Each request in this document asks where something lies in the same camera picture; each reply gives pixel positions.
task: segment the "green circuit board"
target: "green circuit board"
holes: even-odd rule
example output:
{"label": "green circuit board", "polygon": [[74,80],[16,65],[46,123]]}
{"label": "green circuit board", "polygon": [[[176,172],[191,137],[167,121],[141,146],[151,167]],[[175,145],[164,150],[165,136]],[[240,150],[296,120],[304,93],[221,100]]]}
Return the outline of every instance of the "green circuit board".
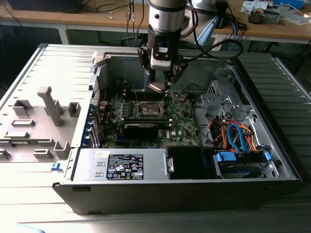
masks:
{"label": "green circuit board", "polygon": [[[127,118],[135,119],[139,116],[137,102],[135,101],[124,101],[119,98],[112,98],[109,100],[111,110],[109,112],[110,119],[107,120],[104,126],[104,140],[102,148],[164,148],[167,146],[197,146],[199,145],[199,138],[196,135],[194,129],[195,125],[191,118],[191,103],[190,100],[183,99],[179,100],[180,94],[175,96],[168,96],[160,109],[163,107],[164,117],[171,119],[172,125],[169,129],[159,129],[157,138],[148,140],[126,140],[123,139],[122,133],[120,133],[118,127],[124,115],[121,114],[122,106],[131,106],[130,113],[126,115]],[[145,101],[142,105],[148,109],[151,106],[159,105],[159,101]],[[145,110],[145,117],[156,117],[153,110],[147,112]]]}

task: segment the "wooden table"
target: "wooden table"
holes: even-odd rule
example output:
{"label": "wooden table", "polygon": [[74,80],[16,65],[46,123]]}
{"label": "wooden table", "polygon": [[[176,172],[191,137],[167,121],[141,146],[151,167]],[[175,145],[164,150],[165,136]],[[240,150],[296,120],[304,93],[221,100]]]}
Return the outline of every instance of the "wooden table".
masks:
{"label": "wooden table", "polygon": [[[100,4],[114,3],[114,0],[96,0],[97,6]],[[311,24],[304,26],[297,26],[284,19],[281,19],[279,24],[261,24],[254,25],[248,23],[248,14],[240,12],[244,0],[230,0],[231,9],[234,16],[239,22],[247,24],[247,30],[243,35],[244,40],[257,41],[272,41],[272,42],[286,42],[286,43],[301,43],[306,44],[311,39]],[[69,44],[67,30],[92,30],[92,31],[111,31],[111,32],[125,32],[126,7],[113,11],[113,14],[105,13],[91,13],[82,10],[78,14],[66,14],[60,12],[40,12],[40,11],[16,11],[6,2],[0,1],[0,22],[4,25],[19,24],[13,19],[9,12],[25,27],[45,27],[56,28],[59,31],[60,38],[63,44]],[[111,6],[104,6],[101,10],[109,10],[117,6],[126,5],[127,0],[119,0]],[[91,1],[87,6],[88,9],[93,10],[93,2]],[[144,5],[145,18],[141,25],[140,32],[147,33],[148,28],[148,12],[149,6]],[[311,7],[304,6],[303,11],[310,10]],[[103,15],[112,16],[114,19],[109,19]],[[138,26],[142,17],[142,5],[135,4],[135,27]],[[212,37],[215,37],[215,43],[228,38],[232,34],[232,29],[227,26],[223,29],[215,29]]]}

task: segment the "white table leg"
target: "white table leg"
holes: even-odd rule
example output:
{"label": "white table leg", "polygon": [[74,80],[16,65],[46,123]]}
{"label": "white table leg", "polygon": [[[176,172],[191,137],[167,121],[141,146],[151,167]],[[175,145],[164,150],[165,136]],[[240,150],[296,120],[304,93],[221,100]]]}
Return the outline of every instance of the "white table leg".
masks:
{"label": "white table leg", "polygon": [[62,44],[63,45],[69,45],[70,42],[69,42],[69,36],[68,36],[66,25],[60,24],[57,27],[57,29],[58,29],[58,33],[59,33],[60,39],[62,40]]}

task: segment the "robotic arm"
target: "robotic arm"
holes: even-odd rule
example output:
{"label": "robotic arm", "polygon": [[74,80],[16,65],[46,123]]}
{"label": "robotic arm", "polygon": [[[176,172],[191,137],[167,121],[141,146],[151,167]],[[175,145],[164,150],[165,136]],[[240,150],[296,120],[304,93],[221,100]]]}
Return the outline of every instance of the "robotic arm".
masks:
{"label": "robotic arm", "polygon": [[[162,92],[178,81],[188,64],[178,55],[180,38],[189,37],[198,26],[198,15],[203,19],[202,34],[199,36],[203,44],[211,36],[218,17],[215,0],[150,0],[149,1],[148,47],[139,48],[138,54],[142,68],[149,75],[149,87]],[[156,83],[156,70],[162,71],[165,82]]]}

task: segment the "warning label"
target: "warning label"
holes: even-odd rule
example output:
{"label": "warning label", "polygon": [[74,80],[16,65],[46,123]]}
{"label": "warning label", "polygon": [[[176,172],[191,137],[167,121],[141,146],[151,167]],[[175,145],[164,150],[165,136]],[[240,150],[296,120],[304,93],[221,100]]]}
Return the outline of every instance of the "warning label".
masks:
{"label": "warning label", "polygon": [[110,154],[107,166],[108,180],[143,180],[142,154]]}

